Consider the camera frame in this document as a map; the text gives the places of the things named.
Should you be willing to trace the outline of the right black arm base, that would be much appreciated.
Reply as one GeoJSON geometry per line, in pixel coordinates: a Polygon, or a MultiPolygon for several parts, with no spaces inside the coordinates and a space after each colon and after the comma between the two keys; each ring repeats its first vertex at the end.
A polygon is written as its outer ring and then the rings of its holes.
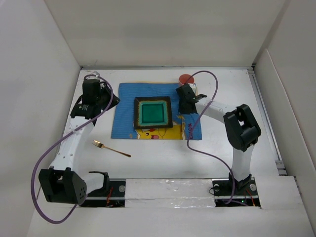
{"type": "Polygon", "coordinates": [[[212,179],[209,193],[213,195],[216,207],[261,206],[257,185],[251,175],[245,180],[235,181],[235,188],[230,174],[228,178],[212,179]]]}

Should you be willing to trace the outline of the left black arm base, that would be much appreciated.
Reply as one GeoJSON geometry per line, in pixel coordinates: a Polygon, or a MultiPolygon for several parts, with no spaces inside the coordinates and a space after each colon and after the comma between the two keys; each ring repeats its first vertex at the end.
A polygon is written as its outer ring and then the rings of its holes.
{"type": "Polygon", "coordinates": [[[80,205],[80,207],[125,207],[125,190],[125,179],[110,179],[109,187],[106,190],[98,189],[89,193],[86,200],[82,205],[80,205]]]}

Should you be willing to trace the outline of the gold fork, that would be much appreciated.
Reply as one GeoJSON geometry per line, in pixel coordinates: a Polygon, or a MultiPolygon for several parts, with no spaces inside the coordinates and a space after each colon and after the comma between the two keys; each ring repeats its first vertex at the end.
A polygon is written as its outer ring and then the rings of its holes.
{"type": "Polygon", "coordinates": [[[123,156],[125,156],[125,157],[128,157],[128,158],[131,157],[130,154],[127,154],[127,153],[124,153],[124,152],[121,152],[121,151],[118,151],[118,150],[115,150],[115,149],[106,147],[104,144],[102,144],[102,143],[99,142],[99,141],[94,140],[94,141],[92,142],[92,144],[93,144],[94,146],[100,148],[100,149],[107,149],[107,150],[113,151],[113,152],[115,152],[115,153],[121,154],[121,155],[123,155],[123,156]]]}

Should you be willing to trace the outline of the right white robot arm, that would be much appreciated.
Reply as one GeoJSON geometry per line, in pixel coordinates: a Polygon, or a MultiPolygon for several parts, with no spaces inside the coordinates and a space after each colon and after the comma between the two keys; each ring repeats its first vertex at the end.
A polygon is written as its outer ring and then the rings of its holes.
{"type": "Polygon", "coordinates": [[[250,183],[252,152],[261,136],[261,128],[251,108],[246,104],[223,104],[211,100],[204,94],[195,95],[188,84],[177,88],[176,92],[179,96],[181,114],[204,115],[224,124],[228,141],[233,147],[233,173],[229,175],[228,188],[231,193],[240,194],[250,183]]]}

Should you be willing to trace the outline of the blue yellow printed cloth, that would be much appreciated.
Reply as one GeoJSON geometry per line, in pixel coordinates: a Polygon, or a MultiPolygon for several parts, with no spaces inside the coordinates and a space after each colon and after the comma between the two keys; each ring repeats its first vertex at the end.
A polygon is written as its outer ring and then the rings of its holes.
{"type": "Polygon", "coordinates": [[[119,104],[116,106],[111,138],[153,140],[201,140],[200,122],[194,126],[198,114],[178,113],[177,83],[121,83],[118,88],[119,104]],[[171,100],[172,128],[134,129],[135,97],[168,96],[171,100]]]}

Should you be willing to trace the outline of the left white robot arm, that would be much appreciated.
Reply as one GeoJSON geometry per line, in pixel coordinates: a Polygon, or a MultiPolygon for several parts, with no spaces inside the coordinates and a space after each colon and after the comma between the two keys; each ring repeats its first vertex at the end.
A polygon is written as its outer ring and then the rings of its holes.
{"type": "Polygon", "coordinates": [[[81,205],[90,193],[104,196],[110,192],[107,172],[90,171],[84,177],[79,176],[79,158],[97,119],[119,102],[103,79],[83,81],[82,95],[70,113],[70,136],[61,142],[49,168],[39,172],[39,182],[48,202],[81,205]]]}

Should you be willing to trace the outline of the pink plastic cup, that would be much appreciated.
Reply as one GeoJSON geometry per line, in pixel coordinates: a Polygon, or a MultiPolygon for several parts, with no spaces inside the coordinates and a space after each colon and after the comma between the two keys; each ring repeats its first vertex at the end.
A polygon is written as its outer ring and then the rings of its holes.
{"type": "Polygon", "coordinates": [[[194,94],[197,94],[197,86],[195,84],[195,79],[189,74],[182,74],[178,79],[179,86],[183,86],[185,83],[188,83],[192,88],[194,94]]]}

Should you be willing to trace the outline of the green square plate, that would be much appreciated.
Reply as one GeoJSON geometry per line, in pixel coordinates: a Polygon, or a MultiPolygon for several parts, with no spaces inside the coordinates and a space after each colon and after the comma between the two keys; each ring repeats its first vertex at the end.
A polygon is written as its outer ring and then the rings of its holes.
{"type": "Polygon", "coordinates": [[[172,128],[170,97],[135,97],[133,125],[135,129],[172,128]]]}

